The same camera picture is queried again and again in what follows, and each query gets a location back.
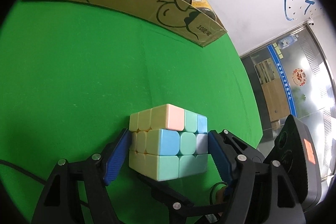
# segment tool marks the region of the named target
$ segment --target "black cable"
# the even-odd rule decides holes
[[[26,175],[26,176],[32,178],[33,180],[35,180],[35,181],[37,181],[37,182],[39,182],[39,183],[41,183],[41,184],[43,184],[43,185],[45,185],[45,184],[47,183],[47,181],[44,180],[43,178],[41,178],[41,177],[39,177],[39,176],[37,176],[37,175],[35,175],[35,174],[33,174],[33,173],[31,173],[31,172],[29,172],[29,171],[23,169],[22,167],[20,167],[20,166],[18,166],[18,165],[15,165],[15,164],[13,164],[13,163],[11,163],[11,162],[9,162],[9,161],[6,161],[6,160],[0,160],[0,164],[5,165],[5,166],[8,166],[8,167],[10,167],[10,168],[13,168],[14,170],[16,170],[16,171],[18,171],[18,172],[20,172],[20,173],[22,173],[22,174],[24,174],[24,175]],[[80,202],[81,202],[81,205],[83,205],[83,206],[89,208],[89,204],[88,204],[88,203],[86,203],[86,202],[84,202],[84,201],[82,201],[82,200],[81,200]]]
[[[213,195],[214,190],[216,189],[216,187],[218,185],[221,185],[221,184],[227,185],[226,182],[220,181],[220,182],[217,182],[216,184],[214,184],[214,186],[212,186],[211,191],[210,191],[210,195],[209,195],[209,203],[210,203],[210,205],[213,205],[212,195]]]

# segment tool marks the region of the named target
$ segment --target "orange sticker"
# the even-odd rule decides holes
[[[314,157],[313,148],[311,147],[311,143],[307,141],[306,139],[304,139],[304,144],[306,145],[308,160],[311,163],[315,164],[315,157]]]

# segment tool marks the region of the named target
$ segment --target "blue object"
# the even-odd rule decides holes
[[[294,98],[293,98],[293,94],[292,94],[291,87],[289,85],[285,70],[283,69],[281,61],[279,60],[278,55],[275,52],[273,45],[269,45],[269,46],[267,46],[267,48],[268,48],[269,53],[271,54],[273,62],[275,64],[275,66],[277,67],[278,73],[279,73],[280,78],[282,80],[282,85],[283,85],[283,88],[284,88],[286,96],[287,96],[287,102],[288,102],[288,105],[289,105],[290,112],[293,116],[296,117],[296,109],[295,109],[295,104],[294,104]]]
[[[176,155],[180,149],[180,135],[177,131],[160,129],[160,156]]]
[[[124,163],[126,155],[132,143],[132,133],[128,129],[123,129],[117,140],[109,143],[102,151],[103,180],[106,186],[114,181]]]
[[[197,133],[208,133],[208,119],[201,114],[197,114]]]
[[[208,150],[215,162],[222,181],[231,185],[233,181],[231,164],[211,131],[208,134]]]

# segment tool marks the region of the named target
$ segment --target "jar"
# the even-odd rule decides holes
[[[216,14],[207,0],[192,0],[192,6],[216,21]]]

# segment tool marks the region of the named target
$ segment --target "blue sign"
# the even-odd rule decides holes
[[[273,62],[275,63],[275,66],[277,67],[278,73],[281,77],[282,85],[283,85],[283,88],[284,88],[286,96],[287,96],[287,102],[288,102],[288,105],[289,105],[289,110],[290,110],[291,114],[296,117],[294,98],[292,96],[292,91],[291,91],[291,88],[289,86],[289,83],[288,83],[288,80],[287,80],[287,77],[286,77],[286,73],[285,73],[285,71],[284,71],[284,69],[281,65],[281,62],[279,60],[279,57],[278,57],[277,53],[274,50],[274,47],[272,45],[269,45],[269,46],[267,46],[267,48],[269,50],[269,53],[271,54]]]

